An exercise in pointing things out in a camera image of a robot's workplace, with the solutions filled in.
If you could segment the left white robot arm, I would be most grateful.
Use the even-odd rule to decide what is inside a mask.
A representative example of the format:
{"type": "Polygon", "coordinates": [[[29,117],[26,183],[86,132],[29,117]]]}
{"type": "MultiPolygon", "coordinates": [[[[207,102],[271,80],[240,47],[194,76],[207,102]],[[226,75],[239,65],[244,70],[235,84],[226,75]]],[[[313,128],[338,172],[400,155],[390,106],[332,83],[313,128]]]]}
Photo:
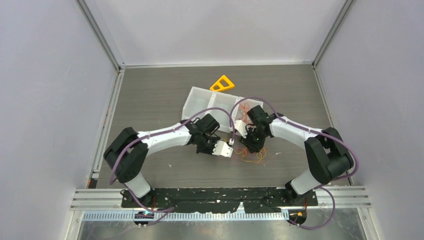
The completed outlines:
{"type": "Polygon", "coordinates": [[[109,145],[103,158],[112,169],[112,177],[127,186],[127,200],[141,207],[153,202],[152,188],[141,173],[146,157],[172,147],[195,145],[197,153],[228,157],[232,150],[215,135],[219,123],[210,115],[181,122],[154,131],[135,131],[127,127],[109,145]]]}

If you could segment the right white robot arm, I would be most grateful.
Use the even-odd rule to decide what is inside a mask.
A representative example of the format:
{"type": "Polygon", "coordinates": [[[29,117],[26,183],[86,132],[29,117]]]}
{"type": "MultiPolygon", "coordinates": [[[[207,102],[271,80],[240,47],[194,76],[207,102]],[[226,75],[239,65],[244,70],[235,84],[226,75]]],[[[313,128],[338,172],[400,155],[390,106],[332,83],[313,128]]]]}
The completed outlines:
{"type": "Polygon", "coordinates": [[[251,124],[234,122],[240,142],[250,153],[258,153],[266,138],[280,138],[301,147],[308,168],[285,184],[284,197],[291,205],[299,205],[306,193],[337,179],[354,167],[354,159],[338,130],[310,128],[289,120],[282,114],[266,113],[259,105],[247,112],[251,124]]]}

